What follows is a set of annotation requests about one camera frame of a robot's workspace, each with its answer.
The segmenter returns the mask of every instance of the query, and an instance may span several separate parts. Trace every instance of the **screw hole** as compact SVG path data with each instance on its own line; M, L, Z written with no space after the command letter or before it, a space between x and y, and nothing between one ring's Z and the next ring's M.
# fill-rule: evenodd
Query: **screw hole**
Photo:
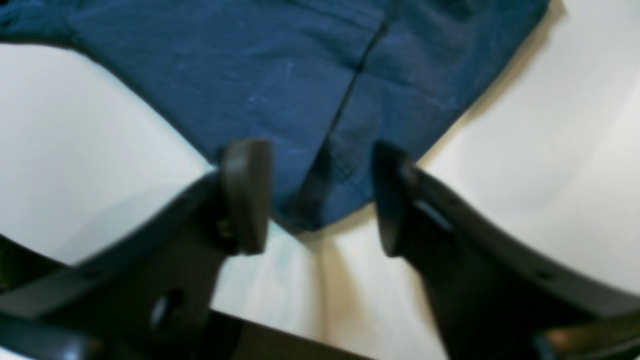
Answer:
M538 271L536 272L536 276L537 276L539 279L544 280L544 281L551 281L551 280L553 280L553 279L554 279L554 276L553 276L553 275L551 275L551 273L546 272L546 271L544 271L544 270L538 270Z
M167 291L156 301L151 310L151 328L163 330L169 328L180 317L180 310L184 304L184 291L173 289Z

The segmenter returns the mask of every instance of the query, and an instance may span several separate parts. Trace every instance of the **folded cloth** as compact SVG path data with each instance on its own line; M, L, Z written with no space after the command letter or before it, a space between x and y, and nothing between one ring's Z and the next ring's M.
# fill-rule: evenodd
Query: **folded cloth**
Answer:
M314 230L371 199L375 140L424 154L547 1L0 0L0 41L88 55L210 161L270 139L275 215Z

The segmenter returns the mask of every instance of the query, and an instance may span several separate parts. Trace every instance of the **white table surface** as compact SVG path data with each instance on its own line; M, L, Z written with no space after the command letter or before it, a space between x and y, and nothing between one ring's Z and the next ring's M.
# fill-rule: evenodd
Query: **white table surface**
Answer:
M640 294L640 2L554 0L419 164L530 246ZM96 63L0 45L0 233L74 263L206 169ZM213 308L378 359L445 359L418 278L384 256L373 215L299 238L272 224L265 254L225 265Z

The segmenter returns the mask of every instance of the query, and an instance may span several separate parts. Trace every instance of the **blue cloth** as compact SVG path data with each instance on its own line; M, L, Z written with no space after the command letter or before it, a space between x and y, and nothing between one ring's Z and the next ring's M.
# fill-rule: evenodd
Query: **blue cloth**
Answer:
M0 41L87 54L209 160L272 140L275 215L314 230L371 200L375 140L423 155L547 3L0 0Z

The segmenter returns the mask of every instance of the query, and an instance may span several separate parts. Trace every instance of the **black plastic bracket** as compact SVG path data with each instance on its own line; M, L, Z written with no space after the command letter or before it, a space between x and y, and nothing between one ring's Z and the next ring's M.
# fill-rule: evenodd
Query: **black plastic bracket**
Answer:
M226 146L112 247L0 295L0 345L35 359L192 359L223 262L264 250L270 170L267 142Z
M516 241L389 143L373 168L383 248L422 276L451 359L640 354L640 297Z

